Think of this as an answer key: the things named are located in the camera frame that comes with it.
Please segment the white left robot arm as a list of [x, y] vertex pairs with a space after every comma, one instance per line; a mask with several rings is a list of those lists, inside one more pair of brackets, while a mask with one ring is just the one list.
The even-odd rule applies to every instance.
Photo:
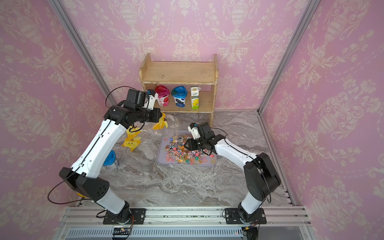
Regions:
[[116, 195], [99, 174], [115, 143], [130, 127], [135, 123], [159, 122], [162, 113], [154, 106], [157, 98], [154, 90], [130, 89], [124, 101], [109, 107], [97, 134], [79, 159], [59, 173], [71, 189], [103, 207], [120, 224], [131, 220], [130, 205]]

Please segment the ziploc candy bag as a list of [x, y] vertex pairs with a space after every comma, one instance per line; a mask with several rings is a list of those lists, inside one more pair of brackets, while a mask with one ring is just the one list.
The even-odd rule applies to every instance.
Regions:
[[130, 148], [131, 152], [133, 152], [140, 144], [141, 144], [141, 137], [134, 137], [133, 139], [126, 138], [122, 146]]
[[127, 133], [126, 140], [132, 141], [134, 139], [142, 138], [144, 134], [149, 133], [149, 130], [145, 128], [143, 125], [141, 125], [136, 127], [130, 127], [128, 130], [126, 130], [126, 133]]
[[155, 123], [150, 130], [158, 135], [162, 135], [167, 139], [178, 139], [185, 134], [179, 119], [171, 114], [163, 113], [158, 123]]

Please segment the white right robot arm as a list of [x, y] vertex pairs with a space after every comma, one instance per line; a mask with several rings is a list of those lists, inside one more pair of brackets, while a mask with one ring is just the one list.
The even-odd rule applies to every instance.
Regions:
[[248, 193], [238, 206], [239, 217], [245, 223], [254, 221], [260, 206], [266, 199], [272, 199], [271, 193], [282, 183], [271, 158], [266, 153], [246, 151], [226, 136], [216, 135], [207, 122], [192, 123], [188, 131], [192, 134], [184, 144], [188, 151], [207, 150], [243, 169]]

